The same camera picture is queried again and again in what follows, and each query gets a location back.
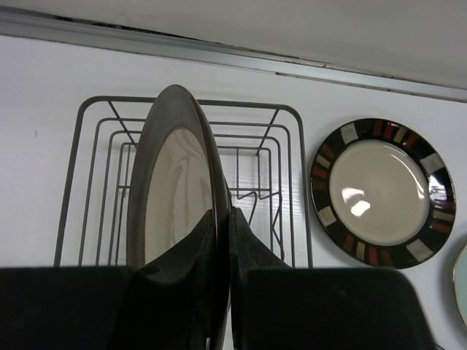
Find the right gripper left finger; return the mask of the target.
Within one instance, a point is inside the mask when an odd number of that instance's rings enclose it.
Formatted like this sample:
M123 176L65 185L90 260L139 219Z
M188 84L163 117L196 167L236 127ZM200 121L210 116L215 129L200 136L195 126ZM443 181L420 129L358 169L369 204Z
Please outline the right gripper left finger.
M214 223L207 210L191 232L133 272L110 349L205 349L210 336Z

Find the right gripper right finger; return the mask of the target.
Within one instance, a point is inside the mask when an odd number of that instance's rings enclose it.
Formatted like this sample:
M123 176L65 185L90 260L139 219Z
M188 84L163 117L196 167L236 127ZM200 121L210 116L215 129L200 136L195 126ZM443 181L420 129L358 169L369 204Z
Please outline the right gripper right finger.
M253 233L243 211L233 207L229 216L231 329L235 349L255 349L272 315L267 290L281 271L291 267Z

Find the brown rimmed cream plate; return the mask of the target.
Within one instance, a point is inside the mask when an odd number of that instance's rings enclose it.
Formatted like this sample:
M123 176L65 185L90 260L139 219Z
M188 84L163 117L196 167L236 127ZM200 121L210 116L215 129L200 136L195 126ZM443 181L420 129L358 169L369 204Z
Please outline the brown rimmed cream plate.
M228 300L228 219L231 200L219 152L207 118L189 90L166 87L144 122L136 147L128 197L126 262L141 268L159 257L174 257L172 267L188 269L194 262L183 243L201 252L192 239L197 224L207 219L207 273L214 305L225 310Z

